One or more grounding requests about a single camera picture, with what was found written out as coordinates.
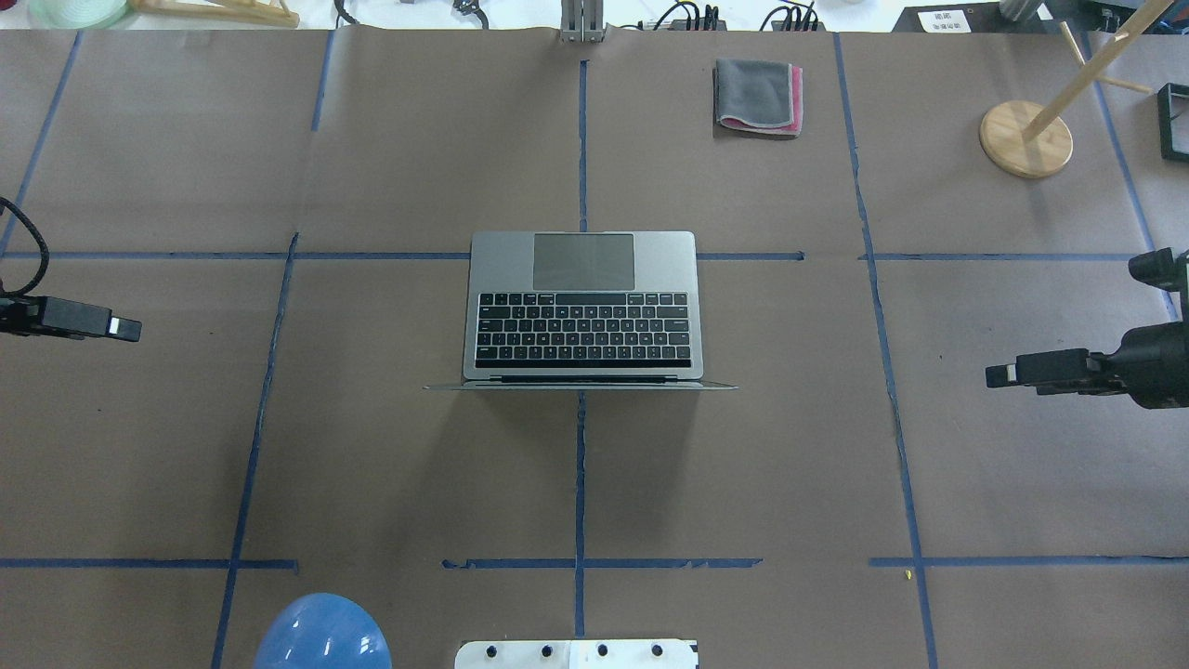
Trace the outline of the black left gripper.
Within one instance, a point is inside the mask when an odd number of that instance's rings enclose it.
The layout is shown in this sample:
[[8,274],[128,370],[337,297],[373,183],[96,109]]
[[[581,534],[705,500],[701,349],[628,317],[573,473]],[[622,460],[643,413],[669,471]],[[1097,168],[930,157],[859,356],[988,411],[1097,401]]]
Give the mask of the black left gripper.
[[10,335],[43,335],[44,337],[111,337],[124,342],[139,342],[140,321],[114,316],[109,308],[84,302],[59,299],[52,296],[31,296],[0,299],[0,332]]

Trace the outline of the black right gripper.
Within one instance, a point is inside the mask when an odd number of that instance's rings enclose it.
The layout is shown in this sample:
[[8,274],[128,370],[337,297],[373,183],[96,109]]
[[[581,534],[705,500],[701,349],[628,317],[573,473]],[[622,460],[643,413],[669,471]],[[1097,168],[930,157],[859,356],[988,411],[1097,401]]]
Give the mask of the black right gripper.
[[[1114,395],[1130,395],[1137,405],[1188,406],[1185,322],[1144,326],[1124,334],[1113,354],[1095,352],[1101,373]],[[1089,351],[1062,348],[1015,356],[984,370],[986,389],[1031,387],[1036,391],[1078,391],[1092,381]]]

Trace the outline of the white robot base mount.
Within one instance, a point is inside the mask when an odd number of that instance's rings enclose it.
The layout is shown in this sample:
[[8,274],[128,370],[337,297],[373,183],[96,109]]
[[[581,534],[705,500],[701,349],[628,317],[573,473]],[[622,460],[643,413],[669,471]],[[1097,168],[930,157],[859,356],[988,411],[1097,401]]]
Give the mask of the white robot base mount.
[[700,668],[696,640],[677,638],[467,642],[455,668]]

